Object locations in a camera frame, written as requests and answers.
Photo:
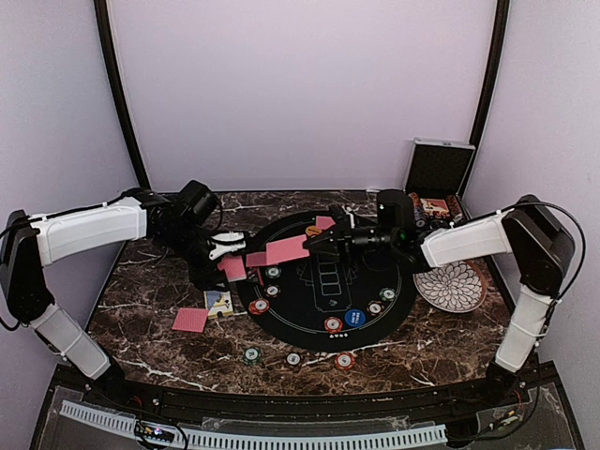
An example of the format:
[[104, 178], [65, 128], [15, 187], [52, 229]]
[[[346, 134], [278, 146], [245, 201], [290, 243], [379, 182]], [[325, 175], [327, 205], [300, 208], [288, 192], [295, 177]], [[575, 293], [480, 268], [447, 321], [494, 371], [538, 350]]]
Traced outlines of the red backed card deck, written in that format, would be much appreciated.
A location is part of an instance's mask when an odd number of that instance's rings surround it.
[[224, 256], [217, 264], [217, 268], [224, 272], [225, 277], [229, 282], [245, 280], [248, 277], [244, 259], [241, 255]]

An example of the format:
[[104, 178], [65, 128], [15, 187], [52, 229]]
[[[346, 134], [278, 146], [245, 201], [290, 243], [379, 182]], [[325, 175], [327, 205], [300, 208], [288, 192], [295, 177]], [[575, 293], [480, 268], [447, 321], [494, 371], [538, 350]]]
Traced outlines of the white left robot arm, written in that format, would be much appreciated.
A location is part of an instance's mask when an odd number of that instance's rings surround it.
[[151, 238], [182, 258], [204, 280], [218, 269], [227, 245], [218, 227], [204, 228], [221, 199], [189, 182], [161, 195], [135, 187], [118, 197], [54, 213], [10, 213], [1, 232], [1, 296], [14, 324], [1, 346], [1, 379], [9, 385], [46, 381], [57, 352], [95, 384], [113, 409], [132, 400], [131, 386], [113, 356], [84, 330], [121, 244]]

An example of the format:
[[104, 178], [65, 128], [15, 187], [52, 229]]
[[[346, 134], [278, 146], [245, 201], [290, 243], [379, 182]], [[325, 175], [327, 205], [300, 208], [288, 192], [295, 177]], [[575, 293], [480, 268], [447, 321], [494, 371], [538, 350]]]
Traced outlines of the red yellow poker chip stack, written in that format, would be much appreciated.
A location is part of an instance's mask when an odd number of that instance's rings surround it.
[[340, 370], [349, 370], [355, 365], [355, 358], [350, 352], [340, 352], [335, 358], [335, 366]]

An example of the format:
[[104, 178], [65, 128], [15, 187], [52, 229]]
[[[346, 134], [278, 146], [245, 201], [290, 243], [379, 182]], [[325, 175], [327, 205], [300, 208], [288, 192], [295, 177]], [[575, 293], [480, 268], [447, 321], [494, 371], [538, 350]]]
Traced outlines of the orange big blind button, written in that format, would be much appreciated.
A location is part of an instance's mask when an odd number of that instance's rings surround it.
[[305, 233], [306, 233], [306, 235], [307, 235], [308, 237], [311, 237], [311, 236], [317, 235], [317, 234], [319, 234], [320, 232], [321, 232], [321, 230], [320, 230], [320, 229], [318, 229], [318, 228], [317, 228], [317, 227], [315, 227], [315, 226], [308, 226], [308, 227], [306, 227], [306, 230], [305, 230]]

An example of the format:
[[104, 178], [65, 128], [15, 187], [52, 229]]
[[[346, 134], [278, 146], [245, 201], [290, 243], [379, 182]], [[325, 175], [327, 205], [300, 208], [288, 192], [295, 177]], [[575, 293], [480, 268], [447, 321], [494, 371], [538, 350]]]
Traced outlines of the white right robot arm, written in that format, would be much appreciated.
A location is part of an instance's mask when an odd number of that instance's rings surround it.
[[557, 218], [561, 207], [525, 195], [517, 202], [458, 224], [425, 230], [416, 224], [413, 199], [399, 189], [376, 198], [377, 221], [359, 224], [355, 213], [332, 206], [334, 224], [303, 247], [334, 262], [367, 249], [381, 248], [399, 259], [410, 273], [425, 273], [459, 261], [495, 263], [509, 255], [519, 274], [519, 293], [492, 367], [499, 369], [478, 387], [478, 397], [497, 407], [515, 390], [518, 373], [545, 336], [554, 310], [575, 277], [568, 272], [574, 256], [585, 254], [585, 240], [575, 239]]

